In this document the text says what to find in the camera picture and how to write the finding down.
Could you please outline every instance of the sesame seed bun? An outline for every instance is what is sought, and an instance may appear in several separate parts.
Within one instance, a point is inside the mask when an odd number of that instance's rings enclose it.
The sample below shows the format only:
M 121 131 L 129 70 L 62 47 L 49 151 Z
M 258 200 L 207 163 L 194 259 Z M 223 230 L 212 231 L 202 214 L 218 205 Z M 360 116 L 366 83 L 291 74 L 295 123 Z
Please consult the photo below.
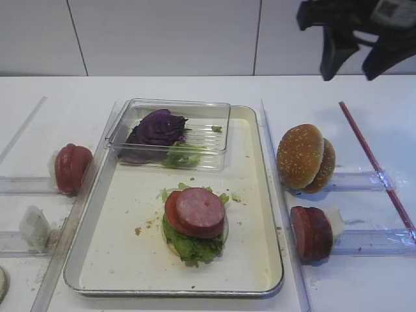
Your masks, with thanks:
M 330 141 L 324 138 L 324 156 L 317 176 L 302 192 L 313 194 L 322 190 L 330 181 L 335 170 L 335 150 Z
M 324 139 L 314 125 L 288 130 L 279 143 L 278 168 L 284 185 L 298 190 L 311 184 L 324 156 Z

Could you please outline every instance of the sandwich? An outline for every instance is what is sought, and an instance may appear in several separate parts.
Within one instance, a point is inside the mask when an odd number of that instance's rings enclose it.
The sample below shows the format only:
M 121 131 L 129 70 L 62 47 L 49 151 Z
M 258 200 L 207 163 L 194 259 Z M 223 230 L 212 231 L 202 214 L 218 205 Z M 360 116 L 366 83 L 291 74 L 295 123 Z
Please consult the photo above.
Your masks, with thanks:
M 166 200 L 162 237 L 187 264 L 209 263 L 221 256 L 228 235 L 224 203 L 206 188 L 173 191 Z

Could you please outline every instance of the baking tray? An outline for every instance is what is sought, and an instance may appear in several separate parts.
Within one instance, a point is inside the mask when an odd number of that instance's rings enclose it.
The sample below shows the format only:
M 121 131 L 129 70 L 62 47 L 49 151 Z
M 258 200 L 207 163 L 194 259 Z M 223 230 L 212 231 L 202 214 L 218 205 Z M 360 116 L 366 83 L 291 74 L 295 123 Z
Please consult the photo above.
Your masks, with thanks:
M 241 197 L 227 206 L 224 253 L 198 268 L 185 266 L 161 236 L 164 204 L 158 194 L 180 182 Z M 63 276 L 86 296 L 262 297 L 277 292 L 283 265 L 255 112 L 231 107 L 219 173 L 123 166 L 109 149 Z

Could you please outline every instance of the purple cabbage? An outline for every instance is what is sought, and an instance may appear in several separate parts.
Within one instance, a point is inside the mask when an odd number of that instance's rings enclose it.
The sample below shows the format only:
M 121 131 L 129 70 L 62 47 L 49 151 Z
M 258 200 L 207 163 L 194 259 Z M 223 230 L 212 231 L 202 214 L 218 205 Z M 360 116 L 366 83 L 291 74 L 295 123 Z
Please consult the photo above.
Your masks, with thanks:
M 140 121 L 127 137 L 128 144 L 145 144 L 153 146 L 172 146 L 176 141 L 184 141 L 185 119 L 174 116 L 168 109 L 159 109 Z M 157 148 L 148 150 L 125 149 L 120 155 L 127 163 L 145 164 L 150 161 L 160 161 L 166 157 L 167 151 Z

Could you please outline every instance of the red rod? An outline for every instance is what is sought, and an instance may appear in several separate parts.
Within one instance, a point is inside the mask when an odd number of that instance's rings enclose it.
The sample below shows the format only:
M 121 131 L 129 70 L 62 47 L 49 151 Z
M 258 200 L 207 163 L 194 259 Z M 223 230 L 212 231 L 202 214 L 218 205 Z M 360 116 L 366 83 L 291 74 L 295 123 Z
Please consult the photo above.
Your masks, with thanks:
M 363 147 L 363 150 L 364 150 L 365 154 L 367 155 L 370 163 L 372 164 L 372 167 L 374 168 L 374 170 L 377 171 L 378 174 L 382 173 L 383 172 L 382 167 L 378 164 L 378 162 L 376 160 L 376 157 L 372 153 L 372 151 L 370 149 L 370 146 L 365 141 L 364 136 L 361 134 L 361 131 L 358 129 L 358 126 L 357 126 L 356 122 L 354 121 L 353 117 L 351 116 L 350 112 L 348 111 L 345 103 L 344 102 L 339 102 L 339 106 L 341 107 L 341 110 L 343 111 L 346 119 L 348 120 L 348 123 L 350 124 L 353 132 L 355 133 L 355 135 L 358 139 L 358 142 Z M 396 192 L 394 190 L 389 189 L 389 188 L 386 188 L 385 191 L 389 195 L 390 200 L 393 203 L 393 205 L 396 207 L 396 210 L 397 210 L 398 214 L 400 215 L 404 225 L 408 229 L 414 230 L 415 226 L 411 222 L 408 213 L 406 212 L 402 203 L 400 202 L 399 198 L 397 197 Z

